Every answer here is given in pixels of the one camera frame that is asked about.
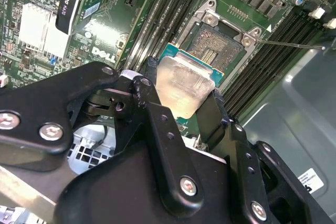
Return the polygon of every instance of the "green circuit board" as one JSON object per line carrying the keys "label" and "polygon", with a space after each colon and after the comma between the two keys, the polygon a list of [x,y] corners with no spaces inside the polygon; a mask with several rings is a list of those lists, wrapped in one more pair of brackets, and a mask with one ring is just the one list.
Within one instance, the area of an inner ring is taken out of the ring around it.
{"label": "green circuit board", "polygon": [[[70,36],[64,56],[55,59],[40,51],[27,52],[19,40],[23,6],[33,3],[55,14],[59,1],[0,0],[0,67],[9,76],[10,87],[20,87],[97,60],[114,68],[138,70],[148,55],[158,57],[168,42],[178,41],[188,20],[207,0],[137,0],[133,6],[126,4],[126,0],[102,0],[90,23]],[[268,8],[277,8],[271,18],[262,13],[264,9],[258,10],[243,0],[216,0],[215,11],[242,30],[260,27],[261,38],[267,39],[293,7],[290,0],[267,1]],[[331,7],[331,0],[320,1]],[[222,71],[225,76],[242,56],[238,55]]]}

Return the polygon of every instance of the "silver screw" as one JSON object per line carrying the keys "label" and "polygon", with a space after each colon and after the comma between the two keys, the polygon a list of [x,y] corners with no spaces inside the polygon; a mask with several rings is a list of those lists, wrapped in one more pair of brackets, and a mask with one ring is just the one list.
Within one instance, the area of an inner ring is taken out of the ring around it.
{"label": "silver screw", "polygon": [[259,220],[262,220],[262,221],[267,220],[266,212],[264,208],[261,206],[261,204],[259,204],[256,201],[252,201],[251,207],[252,207],[253,213],[257,216]]}
{"label": "silver screw", "polygon": [[56,141],[63,136],[63,130],[56,124],[48,123],[39,130],[40,136],[47,141]]}
{"label": "silver screw", "polygon": [[243,128],[242,128],[240,125],[235,124],[235,126],[236,126],[236,129],[237,129],[237,130],[239,130],[239,131],[243,131]]}
{"label": "silver screw", "polygon": [[211,16],[207,17],[207,18],[206,18],[206,22],[207,22],[208,24],[211,24],[211,23],[212,23],[212,17],[211,17]]}
{"label": "silver screw", "polygon": [[245,47],[249,47],[249,46],[251,45],[251,40],[250,40],[249,38],[244,38],[244,39],[242,40],[242,44],[243,44],[243,46],[245,46]]}
{"label": "silver screw", "polygon": [[101,70],[106,74],[113,74],[113,69],[112,68],[103,67]]}
{"label": "silver screw", "polygon": [[271,152],[271,148],[267,145],[267,144],[263,144],[263,147],[265,150],[267,150],[268,152]]}
{"label": "silver screw", "polygon": [[0,113],[0,130],[11,130],[20,124],[20,118],[13,113]]}
{"label": "silver screw", "polygon": [[197,188],[195,183],[186,177],[181,178],[180,187],[182,191],[188,196],[194,196],[197,193]]}
{"label": "silver screw", "polygon": [[151,85],[151,83],[150,83],[147,79],[145,79],[145,78],[142,78],[142,79],[141,79],[141,82],[142,82],[143,84],[145,84],[146,86],[150,86],[150,85]]}

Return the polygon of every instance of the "hex bolt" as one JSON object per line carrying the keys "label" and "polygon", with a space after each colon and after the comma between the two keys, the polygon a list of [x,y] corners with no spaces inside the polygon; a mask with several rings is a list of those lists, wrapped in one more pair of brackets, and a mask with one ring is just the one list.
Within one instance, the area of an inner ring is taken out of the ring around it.
{"label": "hex bolt", "polygon": [[252,201],[251,203],[251,207],[252,207],[252,211],[253,213],[257,216],[257,218],[259,220],[265,221],[267,220],[267,215],[266,215],[266,211],[264,210],[264,208],[261,206],[261,204],[259,204],[256,201]]}
{"label": "hex bolt", "polygon": [[266,151],[271,152],[271,148],[267,144],[263,144],[263,147]]}
{"label": "hex bolt", "polygon": [[195,183],[187,177],[181,178],[180,187],[182,191],[188,196],[194,196],[197,193],[197,187]]}
{"label": "hex bolt", "polygon": [[236,126],[236,129],[237,129],[237,130],[239,130],[239,131],[243,131],[243,128],[242,128],[240,125],[235,124],[235,126]]}
{"label": "hex bolt", "polygon": [[44,140],[56,141],[63,136],[63,130],[57,124],[48,123],[40,128],[39,134]]}
{"label": "hex bolt", "polygon": [[10,112],[0,113],[0,130],[11,130],[20,124],[20,118]]}
{"label": "hex bolt", "polygon": [[106,74],[109,74],[109,75],[112,75],[113,74],[113,69],[112,68],[109,68],[109,67],[103,67],[101,69],[104,73]]}

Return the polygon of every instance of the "sticker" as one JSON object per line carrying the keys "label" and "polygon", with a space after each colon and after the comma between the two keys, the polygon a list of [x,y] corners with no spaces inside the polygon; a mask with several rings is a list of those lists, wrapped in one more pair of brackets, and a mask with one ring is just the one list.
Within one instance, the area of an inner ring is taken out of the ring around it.
{"label": "sticker", "polygon": [[88,8],[85,13],[84,13],[84,17],[83,19],[85,19],[86,17],[90,16],[91,14],[93,14],[95,11],[98,10],[100,3],[96,3],[95,5],[91,6],[90,8]]}
{"label": "sticker", "polygon": [[324,186],[324,183],[313,168],[310,168],[308,171],[298,177],[298,179],[310,194]]}

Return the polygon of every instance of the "black plastic bracket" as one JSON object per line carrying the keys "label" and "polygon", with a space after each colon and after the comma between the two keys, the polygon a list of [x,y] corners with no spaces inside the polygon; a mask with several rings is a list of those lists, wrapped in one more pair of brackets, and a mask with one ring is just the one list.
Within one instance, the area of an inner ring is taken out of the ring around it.
{"label": "black plastic bracket", "polygon": [[270,145],[258,141],[253,149],[260,159],[270,209],[280,223],[333,223]]}
{"label": "black plastic bracket", "polygon": [[[93,62],[1,95],[0,112],[17,115],[20,123],[0,130],[0,164],[37,171],[58,168],[73,142],[72,127],[84,100],[117,79],[106,64]],[[61,129],[57,141],[39,135],[48,123]]]}

